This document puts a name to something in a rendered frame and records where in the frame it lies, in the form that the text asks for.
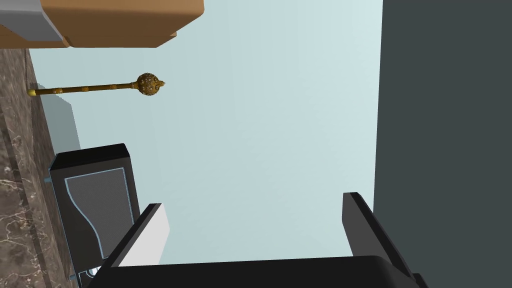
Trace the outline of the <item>golden ornate sceptre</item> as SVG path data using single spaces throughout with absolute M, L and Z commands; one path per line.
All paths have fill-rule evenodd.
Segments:
M 155 95 L 165 82 L 159 80 L 152 73 L 144 73 L 140 75 L 136 81 L 130 83 L 120 84 L 106 84 L 106 85 L 92 85 L 92 86 L 75 86 L 75 87 L 58 87 L 58 88 L 45 88 L 45 89 L 28 89 L 27 95 L 30 97 L 51 94 L 67 94 L 78 92 L 95 92 L 107 90 L 122 90 L 133 89 L 139 91 L 146 96 Z

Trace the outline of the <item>black microwave oven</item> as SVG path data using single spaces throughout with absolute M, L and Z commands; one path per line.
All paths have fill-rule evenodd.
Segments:
M 141 214 L 130 154 L 123 143 L 60 152 L 48 172 L 71 279 L 87 288 Z

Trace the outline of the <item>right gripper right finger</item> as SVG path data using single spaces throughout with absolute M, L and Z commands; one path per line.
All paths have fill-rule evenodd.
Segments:
M 361 194 L 343 194 L 341 221 L 353 256 L 379 256 L 408 278 L 415 279 Z

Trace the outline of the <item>brown wooden cupboard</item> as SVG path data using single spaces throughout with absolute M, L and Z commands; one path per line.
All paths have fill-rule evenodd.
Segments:
M 204 0 L 0 0 L 0 49 L 156 48 Z

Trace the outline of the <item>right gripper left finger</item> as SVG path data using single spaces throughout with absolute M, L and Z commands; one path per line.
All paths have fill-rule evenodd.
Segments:
M 164 204 L 149 204 L 105 260 L 103 267 L 158 265 L 169 233 Z

